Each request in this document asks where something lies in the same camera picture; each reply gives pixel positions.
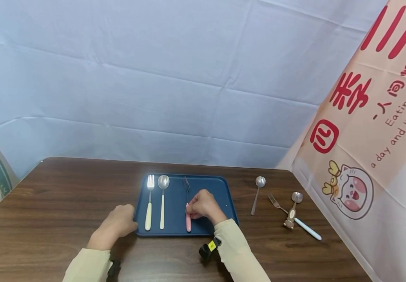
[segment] pink poster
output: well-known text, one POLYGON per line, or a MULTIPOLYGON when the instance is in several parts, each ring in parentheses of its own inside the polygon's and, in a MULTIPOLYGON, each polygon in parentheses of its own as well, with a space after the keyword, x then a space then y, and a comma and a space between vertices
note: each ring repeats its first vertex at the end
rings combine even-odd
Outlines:
POLYGON ((278 168, 373 281, 406 281, 406 0, 390 0, 278 168))

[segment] cutlery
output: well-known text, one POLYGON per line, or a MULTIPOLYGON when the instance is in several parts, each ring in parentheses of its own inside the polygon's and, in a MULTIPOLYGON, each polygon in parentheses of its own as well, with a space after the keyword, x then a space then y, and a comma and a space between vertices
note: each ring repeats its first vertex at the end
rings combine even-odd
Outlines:
POLYGON ((290 198, 294 201, 294 205, 290 209, 288 217, 283 225, 287 228, 294 229, 295 206, 303 200, 303 195, 299 192, 294 192, 290 198))
POLYGON ((162 202, 161 202, 161 224, 159 228, 164 229, 164 190, 169 186, 170 179, 167 175, 161 175, 158 178, 158 186, 162 189, 162 202))
MULTIPOLYGON (((269 200, 271 201, 272 205, 274 205, 275 208, 279 208, 280 210, 282 210, 286 214, 288 214, 288 212, 284 208, 282 208, 280 206, 280 204, 278 204, 277 200, 275 200, 275 198, 274 198, 274 196, 272 196, 272 194, 269 194, 268 197, 269 197, 269 200)), ((313 229, 309 228, 305 223, 301 222, 300 219, 295 217, 294 220, 295 220, 295 222, 297 222, 298 225, 300 225, 303 229, 305 229, 305 231, 308 232, 310 235, 315 237, 317 240, 322 240, 321 235, 317 234, 313 229)))
MULTIPOLYGON (((186 208, 189 206, 189 189, 190 189, 190 185, 189 185, 189 181, 187 181, 186 176, 184 176, 183 178, 183 184, 184 184, 184 188, 186 190, 186 208)), ((186 230, 188 232, 192 231, 192 223, 190 222, 190 214, 186 213, 186 230)))
POLYGON ((256 178, 256 186, 257 186, 257 190, 256 190, 256 196, 255 196, 255 200, 253 202, 253 207, 252 207, 252 211, 251 211, 251 215, 255 215, 255 210, 256 210, 256 201, 258 199, 258 194, 259 194, 259 188, 263 188, 264 185, 266 184, 266 179, 262 176, 258 176, 256 178))
POLYGON ((151 229, 151 191, 154 189, 154 174, 148 175, 147 189, 150 191, 150 197, 147 207, 147 217, 145 219, 145 230, 150 231, 151 229))

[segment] pink-handled fork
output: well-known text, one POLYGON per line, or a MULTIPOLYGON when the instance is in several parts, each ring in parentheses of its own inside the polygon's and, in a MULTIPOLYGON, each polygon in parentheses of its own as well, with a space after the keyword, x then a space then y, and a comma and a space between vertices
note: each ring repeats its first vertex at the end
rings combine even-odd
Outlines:
MULTIPOLYGON (((186 208, 189 206, 189 189, 190 189, 190 185, 189 182, 187 181, 186 176, 184 176, 183 178, 183 184, 184 184, 184 188, 186 190, 186 208)), ((190 222, 190 214, 186 213, 186 230, 188 232, 192 231, 192 223, 190 222)))

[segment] cartoon cat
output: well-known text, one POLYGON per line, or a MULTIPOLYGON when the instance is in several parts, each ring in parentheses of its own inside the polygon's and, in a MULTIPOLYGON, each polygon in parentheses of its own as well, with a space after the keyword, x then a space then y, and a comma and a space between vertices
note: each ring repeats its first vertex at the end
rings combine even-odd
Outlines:
POLYGON ((364 170, 343 164, 341 169, 334 161, 328 163, 330 183, 325 182, 322 193, 351 219, 364 217, 372 205, 373 184, 364 170))

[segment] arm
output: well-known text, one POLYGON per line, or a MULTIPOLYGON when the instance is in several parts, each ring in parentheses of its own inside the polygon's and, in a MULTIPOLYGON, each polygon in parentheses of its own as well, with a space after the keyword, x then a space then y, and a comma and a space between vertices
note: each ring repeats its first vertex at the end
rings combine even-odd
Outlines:
POLYGON ((233 277, 233 281, 270 282, 234 220, 218 223, 214 229, 214 235, 222 241, 218 247, 220 259, 233 277))
POLYGON ((111 248, 118 238, 137 229, 132 205, 117 206, 93 232, 89 243, 68 266, 63 282, 105 282, 112 266, 111 248))
POLYGON ((187 213, 191 219, 208 217, 214 225, 214 235, 222 243, 218 247, 221 261, 235 282, 270 282, 245 240, 241 229, 232 219, 227 219, 208 190, 200 190, 189 202, 187 213))

